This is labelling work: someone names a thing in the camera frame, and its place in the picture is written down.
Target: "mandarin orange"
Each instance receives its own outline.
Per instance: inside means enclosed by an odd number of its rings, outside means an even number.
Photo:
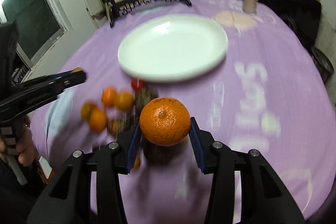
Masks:
[[[96,104],[92,103],[92,102],[86,102],[82,105],[81,108],[81,117],[83,120],[88,121],[90,116],[91,116],[91,112],[94,108],[96,108]]]
[[[71,73],[77,72],[77,71],[82,71],[83,69],[81,67],[74,68]]]
[[[114,87],[109,86],[103,90],[101,95],[101,102],[105,107],[112,107],[114,106],[113,100],[117,96],[117,91]]]
[[[140,129],[147,140],[160,146],[181,142],[190,130],[186,107],[174,98],[156,98],[143,108]]]
[[[121,111],[130,110],[133,106],[133,95],[128,91],[119,92],[113,99],[113,104]]]
[[[133,170],[137,170],[139,167],[140,167],[140,156],[139,154],[137,154],[135,161],[134,161]]]
[[[107,122],[106,113],[102,109],[96,107],[92,110],[89,118],[89,128],[91,130],[100,133],[105,129]]]

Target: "window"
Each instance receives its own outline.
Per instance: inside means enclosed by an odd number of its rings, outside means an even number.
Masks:
[[[19,32],[17,53],[29,68],[66,31],[52,0],[0,0],[1,23],[13,20]]]

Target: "metal screw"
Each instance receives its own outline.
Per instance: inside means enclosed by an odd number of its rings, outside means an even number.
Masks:
[[[76,150],[75,152],[72,153],[72,155],[75,158],[79,158],[82,155],[82,152],[80,150]]]
[[[257,149],[252,149],[250,151],[251,155],[254,157],[258,157],[260,155],[259,151]]]
[[[214,143],[212,144],[212,146],[213,146],[214,148],[219,149],[219,148],[222,148],[222,147],[223,147],[223,144],[222,144],[221,142],[214,142]]]
[[[118,146],[119,146],[119,145],[118,145],[118,143],[116,143],[116,142],[109,143],[109,148],[110,148],[110,149],[116,149]]]

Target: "window frame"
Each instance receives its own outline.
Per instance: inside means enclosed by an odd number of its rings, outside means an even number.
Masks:
[[[22,49],[22,47],[20,46],[19,43],[17,43],[16,46],[16,52],[17,54],[21,57],[21,59],[23,60],[23,62],[28,66],[28,68],[32,69],[37,62],[41,59],[41,57],[43,56],[43,54],[63,35],[68,31],[68,28],[65,24],[64,19],[61,17],[60,15],[60,11],[57,7],[56,1],[59,0],[46,0],[48,6],[51,9],[51,12],[55,18],[55,20],[57,21],[60,29],[58,31],[56,31],[55,34],[53,34],[43,45],[42,47],[35,53],[35,55],[30,59],[24,52],[24,50]],[[0,23],[6,23],[7,19],[6,16],[4,14],[4,11],[2,9],[2,5],[0,4]]]

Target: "white plate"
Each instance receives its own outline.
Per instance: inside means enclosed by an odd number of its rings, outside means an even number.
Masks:
[[[228,48],[214,20],[195,15],[155,18],[133,29],[118,49],[121,68],[146,81],[171,82],[202,75],[217,66]]]

